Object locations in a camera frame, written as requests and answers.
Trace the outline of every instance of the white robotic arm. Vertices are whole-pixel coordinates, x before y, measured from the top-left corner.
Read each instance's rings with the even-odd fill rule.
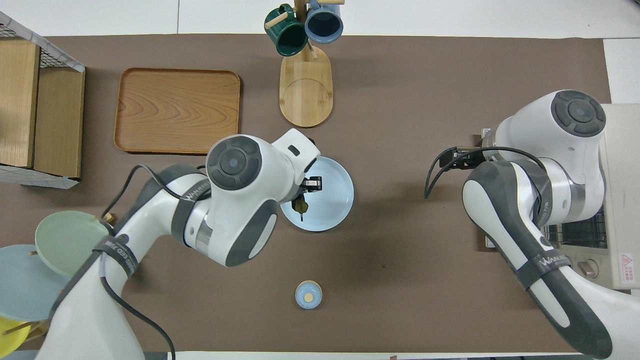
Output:
[[[207,175],[185,164],[159,173],[159,181],[174,194],[154,180],[146,183],[113,236],[103,241],[116,255],[94,252],[54,305],[51,328],[36,358],[144,359],[122,309],[100,278],[119,297],[137,262],[168,234],[223,266],[248,261],[271,235],[276,204],[304,191],[305,173],[319,155],[295,129],[273,144],[235,135],[211,149]]]
[[[602,205],[601,111],[593,98],[572,90],[523,108],[492,131],[488,145],[530,152],[545,169],[519,155],[486,153],[500,161],[482,163],[470,174],[463,203],[573,348],[597,359],[633,359],[640,354],[640,299],[576,274],[540,232],[545,224],[589,218]],[[559,113],[569,119],[558,120]]]

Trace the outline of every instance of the yellow plate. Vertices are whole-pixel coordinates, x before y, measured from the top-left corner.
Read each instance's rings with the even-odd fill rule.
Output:
[[[14,331],[11,334],[3,335],[3,333],[9,329],[12,329],[24,322],[17,322],[0,317],[0,358],[11,354],[15,349],[22,345],[22,342],[29,335],[31,326],[27,326],[18,331]]]

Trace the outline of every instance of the wooden mug tree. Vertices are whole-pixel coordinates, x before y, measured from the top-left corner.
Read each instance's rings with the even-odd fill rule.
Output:
[[[295,0],[296,19],[307,20],[309,0]],[[318,0],[319,4],[344,4],[344,0]],[[267,22],[270,28],[286,19],[287,14]],[[319,125],[333,109],[331,63],[324,51],[307,46],[294,56],[286,56],[280,66],[280,111],[291,123],[300,127]]]

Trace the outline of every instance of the mug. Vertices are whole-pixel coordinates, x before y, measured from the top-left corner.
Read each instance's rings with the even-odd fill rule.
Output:
[[[278,54],[282,56],[293,56],[298,54],[307,45],[307,33],[305,26],[296,19],[293,8],[289,4],[282,4],[279,8],[271,10],[264,19],[265,24],[281,14],[287,14],[284,20],[270,28],[264,29],[273,43],[276,45]]]
[[[340,5],[318,4],[310,0],[311,9],[307,13],[305,31],[311,41],[318,44],[329,44],[338,40],[342,34]]]

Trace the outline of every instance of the green mug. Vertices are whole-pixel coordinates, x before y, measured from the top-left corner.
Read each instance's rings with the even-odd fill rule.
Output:
[[[305,25],[296,19],[293,8],[289,4],[282,4],[279,8],[271,10],[264,19],[264,23],[282,17],[287,14],[284,20],[271,27],[264,27],[264,31],[276,45],[278,54],[282,56],[293,56],[298,54],[307,45],[308,37]]]

